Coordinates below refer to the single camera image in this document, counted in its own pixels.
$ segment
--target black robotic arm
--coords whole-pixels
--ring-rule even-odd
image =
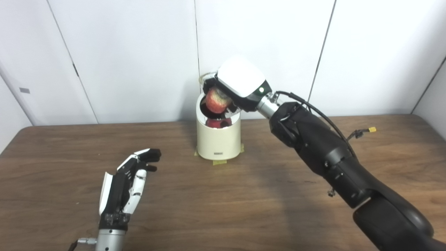
[[[294,148],[351,208],[357,208],[355,223],[379,250],[446,251],[446,244],[433,239],[434,230],[426,217],[369,173],[336,125],[311,104],[292,93],[273,93],[263,74],[242,57],[227,60],[216,73],[202,79],[204,92],[216,86],[235,106],[268,118],[271,132]],[[296,102],[282,103],[280,94]]]

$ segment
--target screw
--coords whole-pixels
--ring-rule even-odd
[[[336,192],[333,187],[330,190],[328,190],[328,196],[333,197],[335,195],[336,195]]]

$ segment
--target door hinge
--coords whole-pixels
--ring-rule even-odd
[[[74,71],[76,72],[76,75],[79,77],[78,69],[76,69],[76,66],[74,65],[74,63],[73,63],[73,68],[74,68]]]

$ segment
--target white robotic hand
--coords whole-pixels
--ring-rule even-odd
[[[161,152],[158,149],[144,149],[130,155],[117,168],[117,173],[124,173],[132,185],[128,189],[128,200],[123,203],[125,205],[122,208],[123,213],[133,214],[135,212],[144,190],[147,171],[156,171],[156,167],[148,166],[147,163],[159,161],[159,156],[161,156]],[[113,175],[106,172],[102,184],[101,198],[99,200],[99,215],[102,214],[107,206],[112,180]]]
[[[215,86],[232,99],[236,108],[246,112],[259,111],[268,119],[282,104],[263,73],[240,56],[228,59],[216,73],[206,74],[202,80],[206,94]]]
[[[119,165],[115,175],[105,173],[99,200],[98,238],[80,238],[70,251],[77,243],[96,245],[96,251],[122,251],[128,222],[141,199],[147,172],[157,170],[148,163],[158,162],[160,157],[159,149],[137,151]]]

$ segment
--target white wall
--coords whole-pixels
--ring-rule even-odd
[[[305,98],[324,41],[333,0],[196,0],[201,74],[234,54],[255,64],[274,90]],[[243,118],[262,117],[258,113]]]
[[[97,123],[45,0],[0,1],[0,34],[0,75],[33,124]]]
[[[331,116],[410,113],[445,44],[444,0],[339,0],[310,102]]]
[[[49,3],[0,1],[0,75],[35,125],[192,119],[233,54],[328,115],[409,113],[446,54],[443,0],[338,0],[313,89],[334,0]]]
[[[50,0],[99,123],[194,118],[194,0]]]
[[[0,77],[0,153],[22,128],[30,125],[31,122]]]
[[[414,114],[426,120],[444,139],[446,139],[446,64],[427,89]]]

